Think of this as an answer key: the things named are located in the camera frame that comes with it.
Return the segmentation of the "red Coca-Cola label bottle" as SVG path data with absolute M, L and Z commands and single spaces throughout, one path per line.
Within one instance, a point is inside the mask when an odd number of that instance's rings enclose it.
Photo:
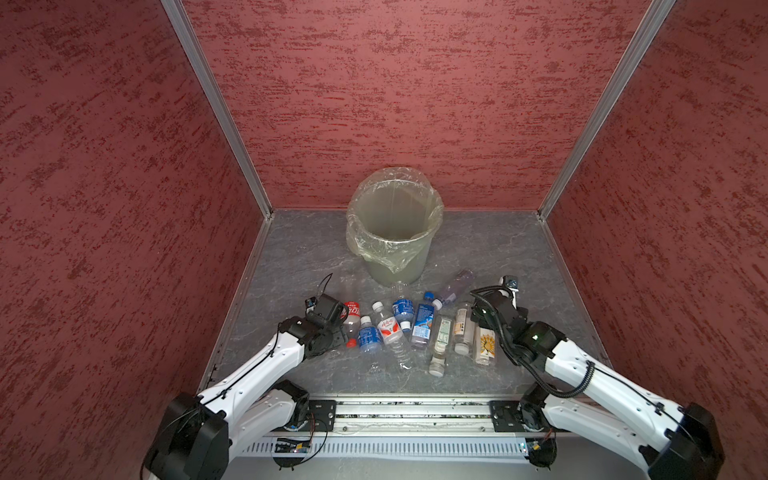
M 346 316 L 342 323 L 342 334 L 347 348 L 357 346 L 359 330 L 361 328 L 360 305 L 349 301 L 344 304 Z

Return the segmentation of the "sunflower label tea bottle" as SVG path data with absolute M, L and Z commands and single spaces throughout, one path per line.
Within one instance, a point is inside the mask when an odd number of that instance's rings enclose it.
M 492 329 L 477 326 L 474 335 L 474 362 L 481 366 L 496 361 L 496 333 Z

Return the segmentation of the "blue Pocari label bottle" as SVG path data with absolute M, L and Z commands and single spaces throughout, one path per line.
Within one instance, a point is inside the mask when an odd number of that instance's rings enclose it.
M 382 340 L 369 316 L 362 316 L 357 338 L 358 349 L 370 372 L 381 369 Z

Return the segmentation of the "white red Wahaha bottle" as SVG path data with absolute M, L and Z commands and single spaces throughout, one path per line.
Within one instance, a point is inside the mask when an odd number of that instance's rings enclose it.
M 411 350 L 394 314 L 381 301 L 374 302 L 372 309 L 375 324 L 384 344 L 394 354 L 399 368 L 406 371 L 411 370 L 414 366 Z

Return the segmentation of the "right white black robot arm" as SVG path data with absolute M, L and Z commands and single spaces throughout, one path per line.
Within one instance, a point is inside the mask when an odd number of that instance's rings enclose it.
M 725 461 L 716 420 L 616 373 L 564 333 L 531 322 L 514 290 L 471 291 L 473 318 L 497 336 L 505 356 L 534 380 L 517 416 L 531 432 L 564 430 L 634 464 L 650 479 L 715 479 Z

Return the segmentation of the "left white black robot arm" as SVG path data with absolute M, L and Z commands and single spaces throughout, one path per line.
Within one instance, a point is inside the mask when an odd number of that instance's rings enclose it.
M 280 322 L 276 333 L 234 373 L 167 406 L 141 468 L 155 479 L 220 479 L 243 447 L 279 429 L 314 433 L 330 428 L 311 407 L 308 391 L 286 374 L 342 338 L 348 305 L 322 293 L 303 316 Z

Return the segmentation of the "clear orange label bottle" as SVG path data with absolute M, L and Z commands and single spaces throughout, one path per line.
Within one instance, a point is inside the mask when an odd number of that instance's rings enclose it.
M 472 319 L 473 304 L 464 301 L 457 305 L 453 342 L 454 351 L 461 356 L 470 356 L 473 350 L 476 325 Z

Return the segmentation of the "clear purple tinted bottle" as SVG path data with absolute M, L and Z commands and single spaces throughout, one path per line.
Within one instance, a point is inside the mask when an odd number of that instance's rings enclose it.
M 466 292 L 474 280 L 475 274 L 472 270 L 462 269 L 435 294 L 432 305 L 436 310 L 452 305 Z

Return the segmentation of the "blue cap artesian bottle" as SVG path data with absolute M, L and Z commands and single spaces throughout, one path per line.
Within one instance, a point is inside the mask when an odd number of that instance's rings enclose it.
M 431 326 L 435 315 L 432 292 L 425 292 L 422 301 L 416 307 L 415 319 L 411 332 L 411 345 L 417 349 L 426 349 L 430 342 Z

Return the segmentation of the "blue label water bottle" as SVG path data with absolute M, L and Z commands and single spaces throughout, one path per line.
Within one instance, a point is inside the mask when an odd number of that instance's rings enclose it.
M 395 283 L 393 285 L 393 296 L 393 314 L 398 321 L 401 330 L 405 334 L 410 334 L 415 318 L 415 307 L 410 299 L 407 285 L 402 282 Z

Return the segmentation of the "green white label bottle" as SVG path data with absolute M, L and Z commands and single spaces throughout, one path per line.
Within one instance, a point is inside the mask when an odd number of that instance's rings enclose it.
M 450 341 L 452 335 L 452 319 L 440 315 L 433 323 L 431 337 L 431 359 L 428 373 L 434 377 L 442 378 L 446 370 L 446 358 L 450 353 Z

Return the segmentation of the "white perforated vent strip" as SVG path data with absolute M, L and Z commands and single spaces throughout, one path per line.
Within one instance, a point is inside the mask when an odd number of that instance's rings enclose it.
M 297 453 L 280 452 L 278 439 L 264 438 L 245 447 L 243 457 L 304 459 L 373 458 L 383 460 L 477 461 L 524 463 L 527 442 L 516 437 L 335 437 L 320 438 L 317 445 Z

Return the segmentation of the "left corner aluminium profile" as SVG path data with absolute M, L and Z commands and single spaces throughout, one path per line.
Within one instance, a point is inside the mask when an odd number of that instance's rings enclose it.
M 262 216 L 267 221 L 271 221 L 274 216 L 273 206 L 268 199 L 266 190 L 247 151 L 245 142 L 205 57 L 183 2 L 178 0 L 161 0 L 161 4 Z

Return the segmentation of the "corner aluminium profile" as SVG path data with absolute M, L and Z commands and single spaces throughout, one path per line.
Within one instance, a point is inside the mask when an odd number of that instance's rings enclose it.
M 271 221 L 274 216 L 273 206 L 268 199 L 266 190 L 247 151 L 245 142 L 205 57 L 183 2 L 178 0 L 161 0 L 161 4 L 262 216 L 267 221 Z
M 542 223 L 550 217 L 675 4 L 675 0 L 650 2 L 563 167 L 538 209 L 538 218 Z

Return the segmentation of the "right corner aluminium profile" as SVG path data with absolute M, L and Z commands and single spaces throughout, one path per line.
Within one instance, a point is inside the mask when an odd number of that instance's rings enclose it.
M 538 209 L 538 218 L 542 223 L 550 217 L 675 4 L 675 0 L 650 2 L 563 167 Z

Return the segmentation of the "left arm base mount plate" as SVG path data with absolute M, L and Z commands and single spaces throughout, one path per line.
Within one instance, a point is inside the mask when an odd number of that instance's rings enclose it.
M 335 400 L 303 400 L 296 404 L 289 423 L 284 426 L 288 432 L 313 432 L 332 430 L 334 427 L 337 402 Z

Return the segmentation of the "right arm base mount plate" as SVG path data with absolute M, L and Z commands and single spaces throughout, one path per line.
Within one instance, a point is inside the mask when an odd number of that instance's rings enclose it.
M 541 426 L 527 425 L 519 402 L 512 400 L 491 400 L 488 403 L 490 419 L 496 433 L 541 432 Z

